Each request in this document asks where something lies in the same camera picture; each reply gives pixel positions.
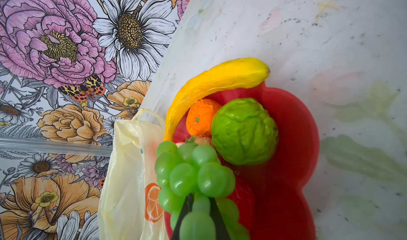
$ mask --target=plastic bag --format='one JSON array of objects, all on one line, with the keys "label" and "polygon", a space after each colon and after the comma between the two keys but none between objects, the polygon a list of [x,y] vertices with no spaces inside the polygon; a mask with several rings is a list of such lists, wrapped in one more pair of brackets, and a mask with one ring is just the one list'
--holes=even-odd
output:
[{"label": "plastic bag", "polygon": [[[150,113],[160,125],[138,121]],[[157,146],[165,121],[150,110],[114,124],[113,152],[99,202],[100,240],[166,240],[160,187],[154,172]]]}]

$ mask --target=bag handle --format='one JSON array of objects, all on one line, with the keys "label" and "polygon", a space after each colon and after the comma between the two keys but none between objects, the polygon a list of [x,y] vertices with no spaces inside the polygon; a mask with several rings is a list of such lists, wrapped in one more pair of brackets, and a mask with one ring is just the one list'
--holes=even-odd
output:
[{"label": "bag handle", "polygon": [[159,116],[156,112],[152,111],[152,110],[148,110],[148,109],[140,109],[137,114],[131,119],[131,121],[136,121],[140,115],[143,115],[144,113],[150,113],[152,116],[154,116],[158,122],[160,123],[161,129],[165,130],[165,121],[164,119]]}]

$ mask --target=red plastic bowl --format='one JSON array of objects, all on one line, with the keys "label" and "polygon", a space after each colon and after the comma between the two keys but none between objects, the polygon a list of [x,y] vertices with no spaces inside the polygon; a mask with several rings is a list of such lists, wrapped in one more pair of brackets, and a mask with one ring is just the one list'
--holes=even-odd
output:
[{"label": "red plastic bowl", "polygon": [[[252,240],[314,240],[315,227],[302,189],[311,178],[318,161],[319,137],[315,121],[307,107],[287,91],[266,87],[264,82],[250,89],[217,92],[208,99],[224,105],[237,98],[254,98],[276,121],[279,143],[274,156],[255,166],[230,166],[252,188],[256,197],[256,216]],[[186,115],[174,135],[184,142]],[[170,214],[165,214],[169,238]]]}]

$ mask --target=grape cluster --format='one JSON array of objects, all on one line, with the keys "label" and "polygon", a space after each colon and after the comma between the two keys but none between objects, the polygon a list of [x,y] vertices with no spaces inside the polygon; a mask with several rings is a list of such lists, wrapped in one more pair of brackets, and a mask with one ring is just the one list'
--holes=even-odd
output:
[{"label": "grape cluster", "polygon": [[225,198],[233,192],[236,179],[230,168],[221,165],[213,147],[185,143],[178,148],[174,142],[162,142],[157,148],[155,173],[161,187],[158,200],[171,213],[172,229],[186,196],[194,194],[192,212],[181,222],[180,240],[216,239],[209,197],[216,198],[231,240],[250,239],[247,229],[238,223],[236,204]]}]

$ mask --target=yellow banana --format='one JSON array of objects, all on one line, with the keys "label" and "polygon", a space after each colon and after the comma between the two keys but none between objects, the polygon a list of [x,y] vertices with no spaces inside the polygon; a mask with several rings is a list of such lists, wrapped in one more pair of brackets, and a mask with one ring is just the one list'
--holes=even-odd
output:
[{"label": "yellow banana", "polygon": [[168,109],[164,141],[173,140],[181,118],[196,101],[219,91],[255,87],[269,74],[269,68],[262,61],[241,58],[219,64],[190,79]]}]

